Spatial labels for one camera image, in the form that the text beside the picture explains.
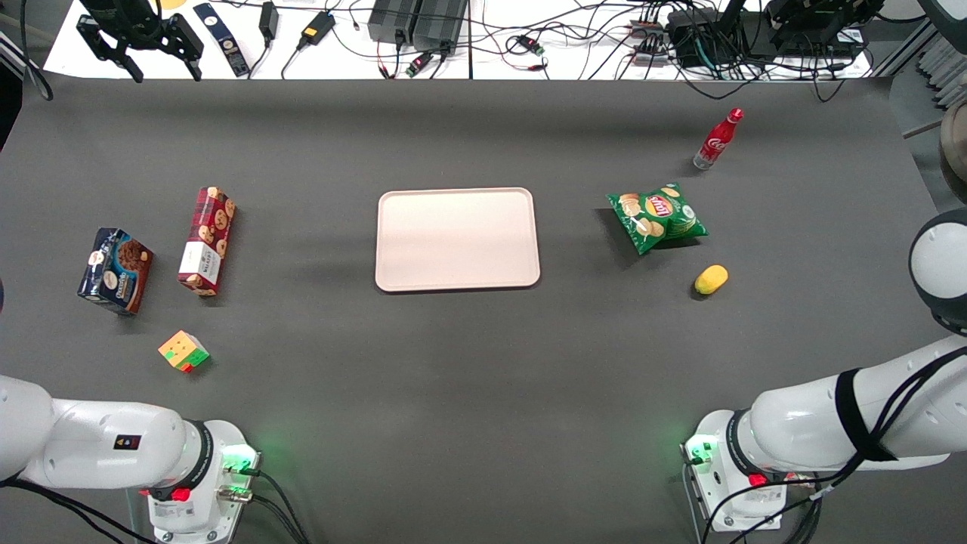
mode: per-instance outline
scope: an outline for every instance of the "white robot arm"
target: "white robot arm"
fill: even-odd
[[[0,376],[0,479],[46,488],[140,488],[155,536],[174,544],[228,542],[259,454],[225,421],[182,419],[140,403],[51,399]]]
[[[918,294],[953,336],[879,366],[766,391],[748,410],[714,411],[683,444],[696,494],[714,530],[778,529],[789,473],[837,471],[859,452],[860,470],[934,465],[967,450],[967,208],[927,223],[910,252]],[[942,366],[882,439],[870,436],[897,387]]]

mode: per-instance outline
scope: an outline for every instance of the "gray table surface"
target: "gray table surface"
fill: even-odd
[[[887,81],[826,105],[799,84],[713,102],[678,83],[51,83],[0,153],[0,372],[233,421],[317,542],[687,544],[678,443],[700,417],[944,336],[906,273],[934,208]],[[699,174],[732,106],[736,140]],[[604,195],[671,181],[711,235],[638,257]],[[205,301],[175,273],[211,184],[240,214]],[[377,199],[480,186],[533,193],[538,284],[381,293]],[[136,318],[74,295],[101,226],[156,252]],[[728,285],[694,300],[715,262]],[[158,355],[180,328],[209,368]],[[814,542],[958,541],[965,468],[856,475]],[[127,516],[120,491],[71,494]],[[5,544],[101,541],[18,490],[0,527]],[[236,541],[285,539],[253,507]]]

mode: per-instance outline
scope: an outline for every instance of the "cookie box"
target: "cookie box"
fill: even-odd
[[[194,205],[188,243],[178,267],[178,282],[198,296],[219,292],[235,202],[218,187],[202,187]]]
[[[154,257],[120,228],[99,228],[77,296],[115,314],[137,314]]]

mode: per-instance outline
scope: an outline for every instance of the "red bottle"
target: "red bottle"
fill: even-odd
[[[736,107],[729,112],[728,118],[712,129],[708,137],[705,138],[702,148],[698,150],[698,153],[695,153],[695,158],[692,160],[695,167],[702,170],[712,167],[722,151],[725,151],[728,142],[732,141],[732,136],[735,135],[735,126],[739,121],[742,121],[742,115],[742,110]]]

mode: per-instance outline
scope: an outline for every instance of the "white table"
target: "white table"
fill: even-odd
[[[240,8],[218,2],[212,2],[212,5],[235,36],[239,47],[251,64],[262,52],[263,41],[257,28],[261,2],[259,0],[249,1],[250,5]],[[334,32],[326,36],[321,44],[309,46],[300,52],[285,73],[287,79],[379,79],[382,76],[377,70],[378,61],[375,58],[377,51],[381,53],[383,62],[389,70],[394,69],[394,47],[386,44],[377,46],[377,43],[369,39],[366,31],[366,21],[369,18],[372,0],[362,0],[355,5],[351,12],[359,21],[361,27],[359,31],[353,29],[350,12],[346,11],[351,4],[351,0],[342,0],[341,5],[338,5],[336,1],[330,0],[332,7],[337,8],[333,11],[337,20]],[[205,50],[200,60],[202,77],[206,79],[234,79],[235,76],[220,54],[215,39],[212,38],[191,8],[199,3],[201,3],[201,0],[188,0],[185,5],[175,10],[165,11],[164,16],[168,17],[174,13],[182,14],[204,42]],[[714,0],[714,3],[719,4],[719,8],[723,9],[725,0]],[[279,79],[281,68],[295,49],[300,33],[315,15],[312,10],[322,9],[324,0],[278,0],[276,4],[279,7],[278,37],[273,42],[268,54],[258,65],[258,69],[253,76],[254,79]],[[634,4],[628,3],[626,7],[620,7],[617,4],[622,4],[622,2],[618,0],[614,4],[616,5],[600,8],[594,17],[594,21],[590,23],[592,10],[579,10],[554,20],[597,29],[616,15],[614,20],[607,24],[606,29],[627,25],[631,19],[638,18],[641,14],[641,9],[635,8]],[[475,45],[495,51],[498,46],[504,47],[508,37],[524,32],[521,30],[501,31],[494,35],[493,40],[479,41],[486,35],[481,20],[487,24],[499,26],[526,26],[550,19],[575,8],[577,8],[577,5],[574,0],[471,0],[470,9]],[[760,0],[747,0],[747,8],[751,11],[761,10]],[[659,13],[659,22],[664,24],[667,21],[667,14],[673,10],[674,8],[670,6],[662,8]],[[74,0],[50,55],[47,57],[44,68],[68,76],[128,78],[128,73],[116,67],[113,63],[99,61],[77,33],[74,26],[77,19],[85,13],[80,2]],[[464,36],[462,42],[465,42],[470,26],[466,21],[462,25],[461,32]],[[601,36],[591,41],[575,41],[565,40],[558,34],[545,32],[541,36],[541,44],[546,49],[544,58],[547,59],[548,63],[547,76],[551,79],[577,79],[582,76],[582,69],[587,59],[587,68],[583,70],[583,78],[588,78],[607,58],[608,54],[614,50],[618,41],[627,35],[627,32],[625,29],[615,28],[610,34],[614,37],[613,39],[605,37],[599,42],[598,38]],[[347,47],[357,53],[371,56],[359,56],[347,50]],[[617,73],[625,68],[629,59],[625,55],[629,52],[629,48],[621,47],[598,72],[595,79],[613,79]],[[190,77],[180,60],[159,51],[130,51],[130,56],[140,67],[146,79],[184,79]],[[399,68],[402,79],[407,78],[402,72],[415,56],[416,53],[413,52],[412,47],[403,49]],[[534,55],[505,56],[508,61],[516,65],[541,63],[541,59]],[[803,59],[786,58],[782,62],[783,64],[801,66]],[[820,67],[825,65],[825,61],[819,61],[819,63]],[[474,51],[473,66],[474,78],[476,79],[544,79],[544,74],[541,72],[516,70],[508,66],[499,55],[482,50]],[[429,72],[434,68],[435,66],[431,64],[417,78],[429,77]],[[436,77],[465,79],[468,77],[467,69],[468,50],[467,47],[461,47],[447,60]],[[862,77],[869,72],[869,62],[865,55],[861,55],[845,70],[837,72],[836,76],[839,78]],[[683,78],[682,73],[675,66],[669,65],[653,66],[650,70],[646,67],[631,66],[625,73],[624,79],[642,79],[646,74],[648,79],[674,80]],[[758,74],[758,69],[748,69],[746,74],[747,76]],[[712,78],[710,72],[704,68],[689,69],[685,76],[689,80]],[[800,74],[795,71],[779,68],[770,70],[767,74],[760,76],[760,79],[790,79],[799,76]],[[830,78],[830,75],[825,72],[821,75],[821,78]]]

